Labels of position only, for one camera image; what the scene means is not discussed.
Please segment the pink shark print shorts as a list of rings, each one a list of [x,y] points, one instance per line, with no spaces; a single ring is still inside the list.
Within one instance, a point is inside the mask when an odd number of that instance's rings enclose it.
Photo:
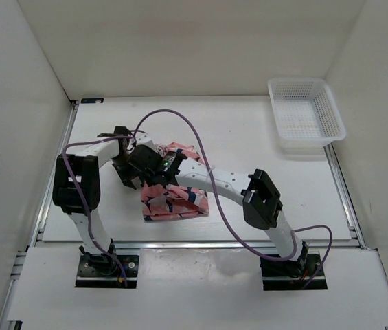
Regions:
[[[207,192],[193,187],[144,184],[141,203],[145,221],[174,221],[209,215]]]

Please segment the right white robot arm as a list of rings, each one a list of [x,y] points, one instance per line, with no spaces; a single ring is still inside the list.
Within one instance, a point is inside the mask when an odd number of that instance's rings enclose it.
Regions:
[[[265,232],[278,255],[263,255],[279,272],[303,274],[308,246],[287,222],[279,190],[267,173],[256,169],[251,174],[213,170],[205,158],[192,158],[180,149],[161,155],[144,144],[128,156],[128,165],[149,186],[184,186],[216,193],[242,207],[243,219],[252,228]]]

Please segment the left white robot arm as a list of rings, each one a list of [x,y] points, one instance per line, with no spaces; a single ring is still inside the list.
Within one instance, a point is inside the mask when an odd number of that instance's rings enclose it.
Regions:
[[[101,133],[96,141],[68,144],[56,159],[52,200],[76,225],[83,246],[80,251],[89,266],[103,275],[118,273],[126,278],[124,266],[115,254],[98,212],[101,197],[100,169],[112,162],[123,185],[139,189],[127,164],[128,147],[135,145],[134,133],[117,126],[113,133]]]

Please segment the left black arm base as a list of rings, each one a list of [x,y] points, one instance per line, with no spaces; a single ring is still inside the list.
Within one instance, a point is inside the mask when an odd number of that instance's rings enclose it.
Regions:
[[[76,272],[75,287],[103,289],[135,289],[139,273],[139,255],[118,254],[125,273],[105,254],[90,254],[79,247],[80,260]]]

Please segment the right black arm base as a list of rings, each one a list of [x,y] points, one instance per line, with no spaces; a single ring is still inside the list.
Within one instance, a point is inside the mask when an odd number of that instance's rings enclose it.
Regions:
[[[260,259],[264,291],[327,290],[328,284],[321,264],[320,253],[308,253],[305,263],[273,262]]]

